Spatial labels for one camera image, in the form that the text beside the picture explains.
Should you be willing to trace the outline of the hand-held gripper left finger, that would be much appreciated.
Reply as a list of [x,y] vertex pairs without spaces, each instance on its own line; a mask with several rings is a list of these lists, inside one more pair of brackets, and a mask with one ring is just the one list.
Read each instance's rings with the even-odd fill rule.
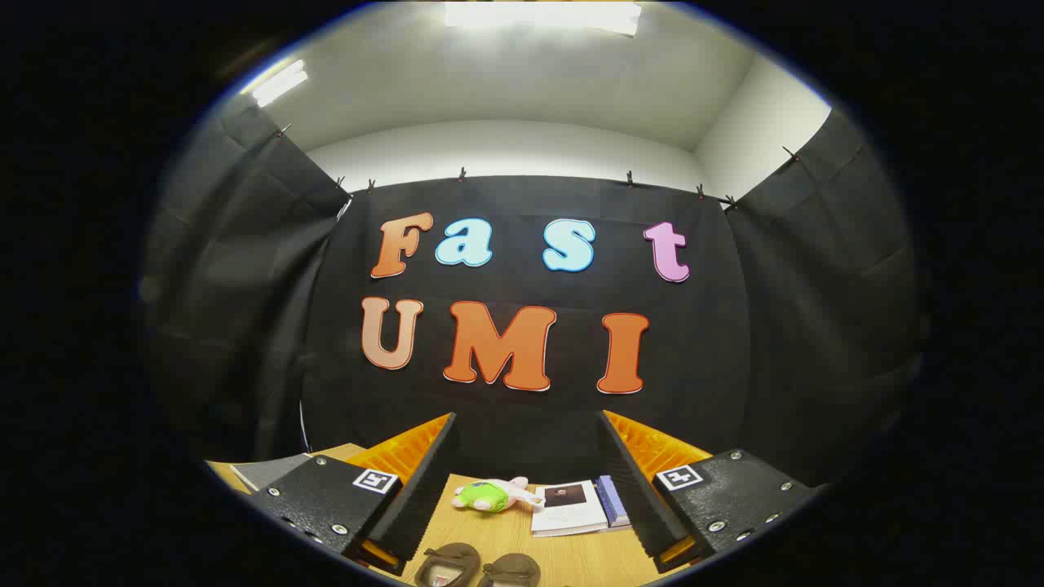
[[306,457],[250,504],[325,549],[402,576],[458,452],[455,420],[446,413],[346,461]]

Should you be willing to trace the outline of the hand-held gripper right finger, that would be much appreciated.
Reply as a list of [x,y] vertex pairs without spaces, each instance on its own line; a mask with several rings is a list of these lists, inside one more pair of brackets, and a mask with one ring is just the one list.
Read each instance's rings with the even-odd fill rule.
[[598,413],[598,446],[660,573],[735,549],[821,494],[745,449],[711,454],[609,410]]

